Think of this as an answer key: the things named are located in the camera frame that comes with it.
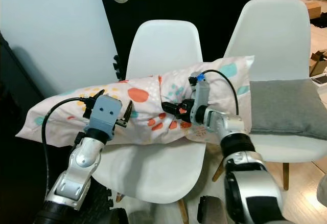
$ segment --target gray cushion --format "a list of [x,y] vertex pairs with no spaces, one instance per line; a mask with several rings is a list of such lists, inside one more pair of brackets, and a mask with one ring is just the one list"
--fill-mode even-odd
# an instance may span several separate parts
[[327,110],[310,79],[250,82],[251,133],[327,140]]

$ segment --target door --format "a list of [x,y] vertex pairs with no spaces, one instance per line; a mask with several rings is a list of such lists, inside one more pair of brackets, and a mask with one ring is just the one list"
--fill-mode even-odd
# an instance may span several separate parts
[[199,31],[203,61],[224,55],[229,39],[249,0],[102,0],[118,53],[118,77],[125,79],[129,51],[138,27],[152,19],[192,22]]

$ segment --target chair seat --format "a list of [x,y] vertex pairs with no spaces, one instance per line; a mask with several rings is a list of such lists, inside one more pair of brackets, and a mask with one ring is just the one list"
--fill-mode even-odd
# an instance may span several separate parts
[[157,204],[183,198],[199,178],[205,143],[107,145],[93,177],[123,195]]
[[327,141],[293,135],[250,135],[265,161],[301,163],[327,155]]

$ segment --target pillow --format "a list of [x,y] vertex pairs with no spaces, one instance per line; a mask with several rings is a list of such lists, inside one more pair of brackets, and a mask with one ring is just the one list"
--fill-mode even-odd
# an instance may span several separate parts
[[250,82],[251,133],[327,140],[327,110],[311,79]]
[[[64,99],[93,96],[99,90],[105,89],[105,94],[121,100],[123,107],[120,117],[123,116],[129,101],[133,102],[133,112],[127,128],[116,126],[115,137],[108,144],[169,143],[184,136],[194,141],[219,143],[215,135],[208,133],[203,126],[194,126],[166,114],[162,110],[161,102],[180,103],[183,99],[190,98],[192,90],[188,77],[192,72],[220,70],[230,79],[238,93],[240,115],[245,121],[246,129],[250,131],[251,97],[248,66],[252,62],[253,56],[223,58],[214,62],[198,63],[160,76],[91,86],[56,95],[29,110],[25,125],[16,136],[41,142],[41,125],[51,107]],[[217,73],[205,75],[211,89],[209,104],[221,111],[235,113],[235,101],[227,82]],[[73,145],[76,134],[83,130],[88,122],[82,117],[84,110],[85,105],[80,101],[69,102],[57,108],[46,126],[48,144],[58,147]]]

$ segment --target white chair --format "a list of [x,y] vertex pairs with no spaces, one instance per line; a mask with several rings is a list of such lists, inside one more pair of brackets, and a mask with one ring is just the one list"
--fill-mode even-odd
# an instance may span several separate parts
[[[224,57],[254,55],[251,81],[309,78],[310,21],[299,0],[251,0],[243,8]],[[283,163],[288,189],[289,163],[327,154],[327,142],[300,136],[251,135],[264,160]]]
[[[192,23],[151,20],[137,30],[126,79],[161,74],[199,62],[200,40]],[[167,145],[109,145],[103,150],[93,177],[107,188],[143,201],[178,201],[183,222],[188,223],[182,198],[200,175],[204,152],[204,143],[186,138]]]

